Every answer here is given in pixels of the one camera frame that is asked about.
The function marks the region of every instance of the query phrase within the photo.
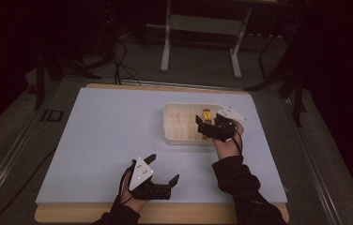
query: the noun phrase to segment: gray carpet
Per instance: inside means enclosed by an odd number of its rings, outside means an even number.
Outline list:
[[[138,71],[135,79],[229,89],[242,89],[243,86],[263,81],[257,56],[266,42],[265,39],[260,37],[243,39],[238,54],[243,78],[237,80],[233,77],[227,47],[193,48],[182,41],[173,43],[169,71],[160,72],[161,37],[163,37],[161,33],[153,35],[145,43],[124,39],[123,43],[127,46],[124,64]],[[264,58],[267,71],[277,63],[284,48],[281,39],[277,39],[270,46]],[[123,48],[117,46],[117,52],[121,57]],[[72,71],[65,70],[68,74],[63,82],[51,82],[47,79],[47,88],[56,91],[53,97],[47,97],[48,102],[43,105],[43,110],[63,111],[65,114],[60,122],[40,121],[43,111],[34,112],[34,96],[27,94],[21,95],[0,116],[0,162],[22,131],[27,119],[32,114],[38,119],[28,133],[22,152],[0,189],[0,210],[18,193],[40,162],[56,148],[79,89],[88,83],[97,82],[77,77]],[[133,73],[130,68],[126,67],[126,70]],[[126,70],[120,69],[122,77],[130,76]],[[114,71],[115,66],[109,65],[95,73],[104,77],[101,83],[112,83]],[[32,71],[27,77],[31,78],[32,75],[34,77],[34,73],[35,71]],[[305,92],[304,95],[303,101],[307,112],[301,114],[302,128],[297,128],[291,121],[288,104],[277,95],[278,86],[279,84],[274,84],[252,95],[286,189],[289,224],[330,224],[319,198],[316,181],[311,176],[308,152],[305,150],[308,147],[325,187],[335,203],[341,224],[353,224],[353,181],[309,93]],[[0,224],[38,224],[34,220],[37,209],[35,199],[51,158],[49,157],[39,167],[36,175],[1,215]]]

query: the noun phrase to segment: wrist-mounted device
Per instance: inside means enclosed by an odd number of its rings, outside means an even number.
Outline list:
[[[203,119],[196,115],[197,131],[207,138],[226,142],[226,140],[233,138],[237,132],[233,120],[243,121],[245,119],[238,112],[230,108],[218,110],[213,125],[208,122],[203,122]]]
[[[156,155],[153,154],[145,159],[140,157],[132,161],[132,165],[124,172],[130,174],[130,180],[128,181],[128,191],[133,198],[137,200],[169,200],[171,197],[171,189],[177,184],[179,174],[171,179],[167,185],[154,184],[151,181],[153,176],[153,170],[148,166],[152,161],[156,159]],[[120,190],[122,182],[124,181],[125,175],[123,175],[120,183]]]

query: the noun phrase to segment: hand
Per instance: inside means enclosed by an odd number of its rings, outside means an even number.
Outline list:
[[[123,191],[121,192],[120,196],[120,203],[123,205],[128,206],[136,213],[141,213],[144,206],[149,202],[149,200],[136,200],[132,197],[130,192],[128,191],[128,181],[130,180],[130,172],[127,173],[126,177],[124,178],[124,185]]]
[[[238,145],[243,147],[243,142],[241,139],[241,135],[243,134],[244,127],[238,121],[233,121],[236,126],[237,133],[234,138],[238,142]],[[212,142],[217,149],[218,159],[223,159],[232,156],[240,156],[241,149],[238,149],[233,140],[229,140],[227,142],[221,142],[220,140],[212,139]]]

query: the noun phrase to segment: floor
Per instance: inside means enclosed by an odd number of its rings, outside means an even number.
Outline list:
[[[163,73],[163,29],[149,32],[145,42],[128,34],[120,38],[126,46],[126,51],[122,45],[116,48],[120,57],[126,52],[125,67],[120,69],[120,76],[126,78],[122,83],[243,90],[263,81],[257,58],[267,41],[264,38],[243,39],[238,53],[243,77],[237,80],[225,47],[227,38],[215,46],[200,38],[186,41],[186,34],[174,33],[170,67]],[[285,47],[281,39],[269,47],[264,56],[267,72],[275,67]],[[0,116],[0,165],[7,168],[0,172],[0,224],[38,224],[35,199],[78,91],[88,83],[112,83],[115,66],[93,70],[102,77],[100,81],[65,71],[62,82],[46,77],[46,100],[39,110],[34,110],[35,96],[24,93]],[[35,70],[26,78],[34,84]],[[299,128],[291,119],[288,100],[293,99],[279,98],[279,86],[276,83],[251,94],[286,190],[289,224],[353,224],[353,181],[310,93],[304,93],[306,112],[301,114]],[[48,122],[42,119],[46,110],[65,114],[59,122]]]

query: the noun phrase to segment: metal frame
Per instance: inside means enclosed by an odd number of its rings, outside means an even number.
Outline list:
[[[233,72],[236,78],[241,78],[240,65],[238,63],[238,49],[246,31],[248,20],[252,8],[248,7],[244,20],[222,20],[203,17],[182,16],[171,13],[171,0],[167,0],[167,12],[165,18],[165,43],[162,52],[161,71],[167,72],[170,60],[170,32],[171,29],[195,31],[203,33],[223,34],[236,36],[236,43],[230,49],[230,58],[232,61]]]

